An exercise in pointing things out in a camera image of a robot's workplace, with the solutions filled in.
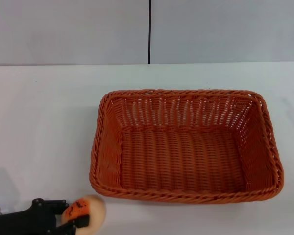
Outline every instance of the basket bottom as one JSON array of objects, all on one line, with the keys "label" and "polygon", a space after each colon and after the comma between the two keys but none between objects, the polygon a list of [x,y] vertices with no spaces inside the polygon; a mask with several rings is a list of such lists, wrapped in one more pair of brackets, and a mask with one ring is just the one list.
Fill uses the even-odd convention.
[{"label": "basket bottom", "polygon": [[122,136],[120,185],[196,193],[245,191],[232,131],[132,131]]}]

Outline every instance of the basket rim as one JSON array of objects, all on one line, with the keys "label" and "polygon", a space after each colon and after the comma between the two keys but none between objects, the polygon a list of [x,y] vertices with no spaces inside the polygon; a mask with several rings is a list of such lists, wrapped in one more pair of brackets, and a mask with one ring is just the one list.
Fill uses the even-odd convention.
[{"label": "basket rim", "polygon": [[[258,111],[261,115],[261,125],[265,137],[267,151],[270,157],[274,181],[272,186],[261,190],[236,192],[236,193],[198,193],[186,192],[181,190],[171,191],[164,189],[125,189],[118,187],[109,187],[103,184],[98,178],[98,161],[97,157],[100,152],[101,134],[103,132],[105,112],[108,104],[112,99],[133,97],[241,97],[256,102]],[[92,187],[100,194],[118,198],[139,199],[139,200],[156,200],[165,202],[185,202],[185,203],[229,203],[244,202],[255,200],[266,200],[276,196],[284,185],[284,171],[277,151],[273,127],[267,110],[267,105],[261,95],[247,90],[120,90],[107,93],[101,100],[97,119],[97,129],[91,153],[91,167],[89,179]]]}]

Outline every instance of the orange wicker basket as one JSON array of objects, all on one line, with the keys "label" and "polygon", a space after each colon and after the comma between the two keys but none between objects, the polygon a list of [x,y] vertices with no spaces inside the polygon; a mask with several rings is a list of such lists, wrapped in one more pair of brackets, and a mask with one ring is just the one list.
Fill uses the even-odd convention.
[{"label": "orange wicker basket", "polygon": [[266,200],[284,173],[263,98],[234,90],[132,90],[103,97],[90,181],[159,202]]}]

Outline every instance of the white table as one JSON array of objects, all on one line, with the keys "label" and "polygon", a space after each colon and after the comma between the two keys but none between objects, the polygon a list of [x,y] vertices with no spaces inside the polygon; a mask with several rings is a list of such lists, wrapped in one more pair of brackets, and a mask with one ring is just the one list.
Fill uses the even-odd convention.
[{"label": "white table", "polygon": [[264,202],[178,205],[104,198],[99,235],[294,234],[294,62],[0,67],[0,206],[95,193],[88,174],[98,105],[123,89],[244,89],[267,102],[285,186]]}]

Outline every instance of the basket inner wall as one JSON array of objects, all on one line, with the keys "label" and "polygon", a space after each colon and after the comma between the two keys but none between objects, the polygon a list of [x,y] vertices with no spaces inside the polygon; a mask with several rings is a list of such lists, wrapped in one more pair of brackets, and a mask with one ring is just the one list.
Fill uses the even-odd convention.
[{"label": "basket inner wall", "polygon": [[234,97],[111,100],[100,180],[124,189],[233,193],[272,185],[257,101]]}]

